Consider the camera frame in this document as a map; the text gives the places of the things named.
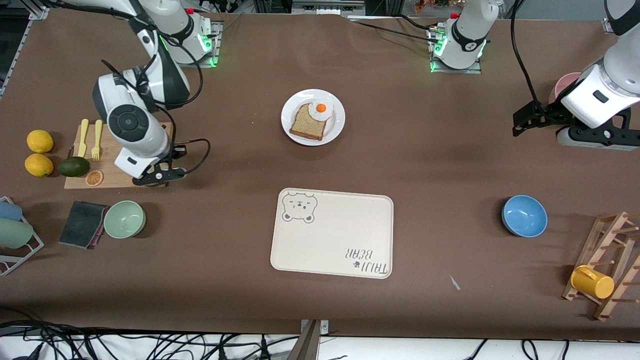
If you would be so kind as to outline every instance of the plate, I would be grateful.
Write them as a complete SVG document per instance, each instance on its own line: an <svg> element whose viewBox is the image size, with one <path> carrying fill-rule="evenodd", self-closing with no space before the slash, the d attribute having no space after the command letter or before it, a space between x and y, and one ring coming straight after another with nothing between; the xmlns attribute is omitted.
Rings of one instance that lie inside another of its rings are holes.
<svg viewBox="0 0 640 360"><path fill-rule="evenodd" d="M300 107L311 102L313 99L322 98L332 100L335 106L335 116L332 119L327 120L326 126L324 127L324 136L322 141L291 134L289 130L291 130L294 120L296 120L296 114L298 110L300 110ZM301 92L293 95L289 100L287 100L287 102L285 102L282 107L282 114L280 114L280 121L285 134L287 134L291 140L306 146L320 146L333 141L333 139L338 137L342 132L342 129L344 128L344 120L344 106L342 106L340 100L330 92L320 89L302 90Z"/></svg>

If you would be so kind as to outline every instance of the white plate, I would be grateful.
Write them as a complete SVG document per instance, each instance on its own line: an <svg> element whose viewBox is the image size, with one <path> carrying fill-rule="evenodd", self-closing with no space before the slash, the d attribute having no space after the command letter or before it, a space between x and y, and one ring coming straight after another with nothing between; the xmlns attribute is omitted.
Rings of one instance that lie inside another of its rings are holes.
<svg viewBox="0 0 640 360"><path fill-rule="evenodd" d="M286 188L278 196L271 266L385 279L393 241L394 203L386 196Z"/></svg>
<svg viewBox="0 0 640 360"><path fill-rule="evenodd" d="M304 138L302 136L293 135L289 132L293 122L296 120L296 114L300 107L304 104L308 104L313 99L330 99L333 101L335 116L332 119L327 120L324 127L324 136L322 141ZM301 92L293 95L285 102L282 108L282 114L280 114L280 121L282 122L282 129L291 138L291 140L306 146L318 146L331 142L338 137L344 128L344 106L336 96L330 92L319 89L302 90Z"/></svg>

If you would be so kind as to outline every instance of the brown table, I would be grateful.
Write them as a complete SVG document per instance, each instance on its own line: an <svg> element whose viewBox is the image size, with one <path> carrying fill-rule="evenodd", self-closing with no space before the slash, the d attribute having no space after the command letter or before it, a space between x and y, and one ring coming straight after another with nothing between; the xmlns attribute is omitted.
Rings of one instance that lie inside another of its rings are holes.
<svg viewBox="0 0 640 360"><path fill-rule="evenodd" d="M376 24L420 34L405 22ZM598 22L517 29L541 98L615 41ZM324 318L361 336L638 339L640 307L618 305L602 323L589 319L590 302L560 294L595 216L639 210L640 152L562 147L551 128L513 138L511 114L531 98L508 23L490 36L482 75L432 74L421 40L338 16L244 16L225 33L200 97L172 111L179 140L213 144L199 171L162 189L63 190L63 177L24 171L26 135L52 131L51 156L65 157L80 120L98 117L91 90L108 72L100 59L127 69L147 57L125 22L53 10L34 24L0 101L2 193L46 243L0 279L0 304L128 329L282 333ZM186 72L195 88L195 70ZM335 94L347 113L343 133L318 148L280 127L284 102L307 88ZM197 146L185 166L199 160ZM274 270L276 197L289 186L391 197L391 276ZM538 238L501 225L504 200L519 193L548 211ZM58 244L73 200L124 199L147 211L139 238L105 236L93 251Z"/></svg>

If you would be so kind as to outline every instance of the green bowl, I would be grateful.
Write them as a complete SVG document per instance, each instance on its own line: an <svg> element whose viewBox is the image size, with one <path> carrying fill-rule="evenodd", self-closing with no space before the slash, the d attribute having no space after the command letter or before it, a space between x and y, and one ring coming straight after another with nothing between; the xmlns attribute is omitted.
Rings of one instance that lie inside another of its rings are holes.
<svg viewBox="0 0 640 360"><path fill-rule="evenodd" d="M104 230L114 239L136 236L145 226L147 216L140 205L124 200L115 204L104 217Z"/></svg>

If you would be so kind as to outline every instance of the tray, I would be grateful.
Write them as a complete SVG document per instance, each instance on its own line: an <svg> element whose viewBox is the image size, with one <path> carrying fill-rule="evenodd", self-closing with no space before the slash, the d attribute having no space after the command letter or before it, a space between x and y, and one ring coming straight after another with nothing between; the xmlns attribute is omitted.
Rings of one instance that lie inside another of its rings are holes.
<svg viewBox="0 0 640 360"><path fill-rule="evenodd" d="M393 232L389 197L286 188L278 196L271 266L385 279L392 269Z"/></svg>

